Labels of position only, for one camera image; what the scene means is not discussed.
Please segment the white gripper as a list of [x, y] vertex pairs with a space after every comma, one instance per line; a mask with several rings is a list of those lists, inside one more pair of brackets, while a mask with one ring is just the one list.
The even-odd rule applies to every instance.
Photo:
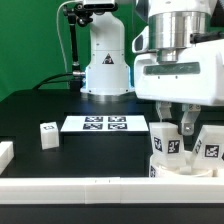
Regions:
[[179, 133], [193, 135], [200, 105], [224, 105], [224, 39], [198, 43], [181, 50], [176, 63], [159, 64], [155, 52], [146, 52], [148, 38], [146, 26], [133, 40], [143, 42], [134, 61], [136, 95], [157, 101], [160, 121], [172, 118], [170, 102], [185, 103]]

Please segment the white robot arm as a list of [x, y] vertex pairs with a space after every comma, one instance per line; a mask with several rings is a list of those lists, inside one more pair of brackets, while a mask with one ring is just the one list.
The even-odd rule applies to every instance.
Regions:
[[[169, 119], [170, 105], [181, 103], [181, 132], [191, 135], [201, 106], [224, 106], [224, 33], [211, 32], [210, 21], [221, 0], [136, 0], [146, 26], [132, 42], [134, 90], [154, 100], [157, 113]], [[82, 91], [104, 98], [128, 91], [123, 29], [106, 0], [84, 0], [94, 12], [91, 62]]]

